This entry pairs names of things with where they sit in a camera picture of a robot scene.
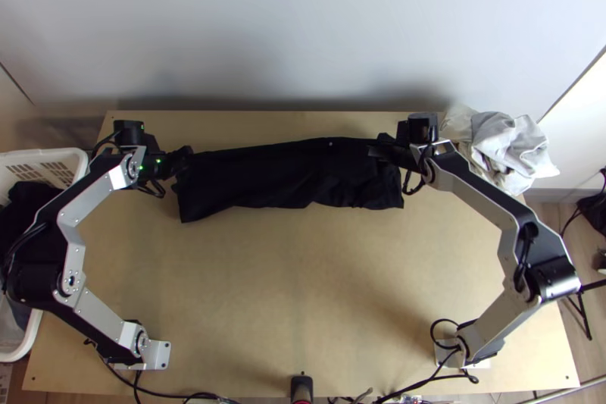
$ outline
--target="floor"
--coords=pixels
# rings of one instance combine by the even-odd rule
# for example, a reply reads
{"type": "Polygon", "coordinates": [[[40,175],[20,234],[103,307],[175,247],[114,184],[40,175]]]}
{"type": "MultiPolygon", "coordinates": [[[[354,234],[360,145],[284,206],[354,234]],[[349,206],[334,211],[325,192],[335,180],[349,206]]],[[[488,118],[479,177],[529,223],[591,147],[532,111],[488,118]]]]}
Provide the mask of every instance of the floor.
{"type": "MultiPolygon", "coordinates": [[[[548,226],[554,230],[566,222],[574,210],[574,205],[529,204],[548,226]]],[[[604,275],[594,271],[592,265],[598,249],[606,249],[606,239],[596,232],[583,217],[577,218],[567,229],[564,242],[573,259],[583,283],[602,279],[604,275]]],[[[592,290],[584,296],[584,303],[592,327],[593,341],[585,338],[579,317],[571,310],[568,302],[558,302],[564,326],[573,351],[576,369],[581,382],[606,374],[606,287],[592,290]]],[[[27,392],[20,389],[27,361],[14,366],[8,404],[132,404],[129,396],[94,396],[65,393],[27,392]]],[[[537,392],[537,396],[550,390],[537,392]]],[[[517,404],[534,398],[532,391],[517,393],[491,393],[456,396],[423,396],[423,399],[438,402],[460,402],[461,404],[517,404]]],[[[166,404],[165,399],[142,396],[144,404],[166,404]]],[[[288,404],[287,399],[240,399],[242,404],[288,404]]],[[[606,384],[590,387],[574,394],[549,401],[551,404],[595,404],[606,402],[606,384]]]]}

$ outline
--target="wooden tabletop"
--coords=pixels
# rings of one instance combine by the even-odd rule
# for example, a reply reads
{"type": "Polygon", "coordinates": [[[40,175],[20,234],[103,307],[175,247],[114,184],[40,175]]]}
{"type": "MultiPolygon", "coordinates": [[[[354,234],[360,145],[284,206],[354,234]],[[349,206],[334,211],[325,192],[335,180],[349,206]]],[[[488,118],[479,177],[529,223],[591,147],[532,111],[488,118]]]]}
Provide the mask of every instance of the wooden tabletop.
{"type": "MultiPolygon", "coordinates": [[[[405,113],[110,111],[145,122],[166,151],[197,152],[319,136],[395,134],[405,113]]],[[[501,292],[499,230],[450,193],[423,188],[383,211],[231,208],[181,224],[176,197],[106,199],[82,223],[88,287],[121,317],[173,343],[164,392],[288,396],[305,371],[316,396],[383,394],[435,369],[432,321],[478,317],[501,292]]],[[[541,390],[579,384],[561,316],[547,305],[512,333],[489,370],[424,394],[541,390]]],[[[83,336],[45,314],[24,388],[128,394],[83,336]]]]}

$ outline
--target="white laundry basket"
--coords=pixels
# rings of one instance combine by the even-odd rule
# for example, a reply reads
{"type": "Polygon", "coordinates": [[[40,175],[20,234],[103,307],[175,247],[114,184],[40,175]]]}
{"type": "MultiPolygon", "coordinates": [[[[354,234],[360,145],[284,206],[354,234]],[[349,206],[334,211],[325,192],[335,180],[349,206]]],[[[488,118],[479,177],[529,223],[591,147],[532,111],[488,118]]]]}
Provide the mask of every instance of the white laundry basket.
{"type": "MultiPolygon", "coordinates": [[[[86,173],[88,155],[80,149],[23,150],[0,153],[0,205],[17,181],[41,181],[65,189],[86,173]]],[[[33,309],[23,332],[14,321],[6,296],[0,299],[0,362],[16,362],[32,348],[42,311],[33,309]]]]}

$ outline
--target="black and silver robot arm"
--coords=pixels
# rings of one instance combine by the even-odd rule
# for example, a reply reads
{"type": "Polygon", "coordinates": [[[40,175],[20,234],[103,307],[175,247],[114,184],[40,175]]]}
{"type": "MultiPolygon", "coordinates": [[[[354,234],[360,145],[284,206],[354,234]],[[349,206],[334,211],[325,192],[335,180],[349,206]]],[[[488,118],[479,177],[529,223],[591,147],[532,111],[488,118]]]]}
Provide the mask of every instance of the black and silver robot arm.
{"type": "Polygon", "coordinates": [[[138,321],[123,320],[86,286],[86,246],[77,228],[114,191],[168,178],[191,149],[161,152],[139,121],[115,121],[110,138],[117,152],[104,150],[87,175],[38,210],[14,251],[7,291],[14,301],[52,312],[76,328],[116,369],[165,369],[170,343],[150,339],[138,321]]]}
{"type": "MultiPolygon", "coordinates": [[[[400,122],[392,147],[397,150],[392,154],[400,156],[401,167],[420,173],[427,186],[454,193],[502,232],[497,256],[504,289],[477,319],[459,325],[448,344],[460,349],[446,366],[463,367],[496,355],[505,337],[541,305],[579,289],[579,278],[560,235],[545,226],[533,210],[472,172],[455,146],[438,138],[435,114],[412,114],[408,121],[400,122]],[[413,164],[402,158],[409,154],[413,164]]],[[[439,350],[436,348],[438,360],[451,353],[439,350]]]]}

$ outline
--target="white cloth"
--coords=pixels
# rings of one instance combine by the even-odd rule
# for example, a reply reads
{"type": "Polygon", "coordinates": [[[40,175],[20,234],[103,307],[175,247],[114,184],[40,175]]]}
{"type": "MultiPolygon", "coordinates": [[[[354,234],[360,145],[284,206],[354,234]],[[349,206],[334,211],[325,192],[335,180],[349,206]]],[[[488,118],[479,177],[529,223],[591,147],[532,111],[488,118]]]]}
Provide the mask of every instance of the white cloth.
{"type": "Polygon", "coordinates": [[[457,142],[473,171],[513,196],[530,188],[535,178],[560,173],[547,153],[547,137],[528,115],[512,118],[454,105],[440,125],[440,136],[457,142]]]}

